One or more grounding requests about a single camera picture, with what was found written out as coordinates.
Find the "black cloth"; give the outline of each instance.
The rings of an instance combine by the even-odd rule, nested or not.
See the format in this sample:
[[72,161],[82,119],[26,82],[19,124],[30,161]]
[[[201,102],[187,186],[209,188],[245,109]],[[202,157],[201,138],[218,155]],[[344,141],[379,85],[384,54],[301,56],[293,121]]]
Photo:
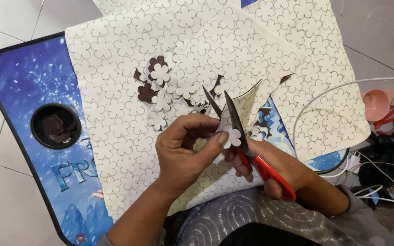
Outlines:
[[320,245],[309,239],[273,226],[252,222],[229,234],[220,246]]

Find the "patterned fabric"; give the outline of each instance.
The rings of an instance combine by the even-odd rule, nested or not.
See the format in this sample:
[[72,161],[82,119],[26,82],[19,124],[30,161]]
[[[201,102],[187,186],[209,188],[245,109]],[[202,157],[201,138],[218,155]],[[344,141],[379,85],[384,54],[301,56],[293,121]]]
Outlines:
[[[376,220],[373,211],[347,187],[338,187],[347,195],[350,205],[336,218],[328,219],[297,203],[270,200],[262,187],[256,187],[167,218],[166,234],[162,231],[152,245],[217,246],[234,230],[251,222],[283,229],[324,246],[394,245],[394,236]],[[97,246],[112,246],[108,243],[103,235]]]

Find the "black cup holder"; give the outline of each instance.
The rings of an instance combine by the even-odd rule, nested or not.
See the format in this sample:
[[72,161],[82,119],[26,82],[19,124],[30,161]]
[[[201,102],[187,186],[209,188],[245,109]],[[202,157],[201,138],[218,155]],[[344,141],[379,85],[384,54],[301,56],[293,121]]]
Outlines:
[[30,121],[34,138],[43,146],[61,150],[77,142],[81,134],[78,115],[70,107],[49,103],[38,108]]

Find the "fingernail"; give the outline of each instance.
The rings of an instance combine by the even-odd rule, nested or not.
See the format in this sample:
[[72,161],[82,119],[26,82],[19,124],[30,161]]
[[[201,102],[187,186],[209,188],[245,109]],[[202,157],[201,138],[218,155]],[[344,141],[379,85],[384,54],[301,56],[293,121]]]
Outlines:
[[223,131],[222,135],[218,139],[218,142],[221,143],[221,144],[224,144],[227,141],[228,138],[229,138],[229,133]]

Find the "red object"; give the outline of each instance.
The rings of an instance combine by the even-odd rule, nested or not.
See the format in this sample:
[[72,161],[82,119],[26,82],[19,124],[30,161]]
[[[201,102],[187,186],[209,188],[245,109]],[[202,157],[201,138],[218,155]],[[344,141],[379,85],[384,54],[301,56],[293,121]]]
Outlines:
[[[243,152],[241,152],[240,148],[237,148],[237,150],[239,158],[241,159],[243,164],[249,169],[249,171],[252,171],[252,166],[250,165],[247,156]],[[274,170],[264,159],[262,159],[262,157],[256,156],[255,159],[253,159],[252,161],[264,181],[272,178],[281,186],[282,200],[287,202],[294,202],[296,200],[296,193],[294,192],[293,188],[284,178],[282,178],[282,176],[276,170]]]

